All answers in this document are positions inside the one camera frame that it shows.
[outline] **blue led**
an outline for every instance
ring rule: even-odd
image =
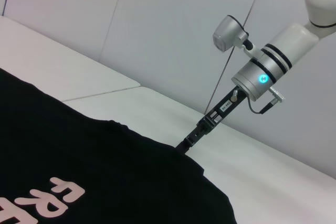
[[[268,82],[268,75],[267,74],[262,74],[261,76],[259,76],[259,81],[261,82],[261,83],[266,83],[266,82]]]

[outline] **cable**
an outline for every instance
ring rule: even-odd
[[[260,112],[256,112],[256,111],[254,111],[254,110],[252,109],[251,101],[250,101],[250,97],[249,97],[249,96],[247,96],[247,101],[248,101],[248,106],[250,107],[250,110],[251,110],[253,113],[255,113],[255,114],[261,114]]]

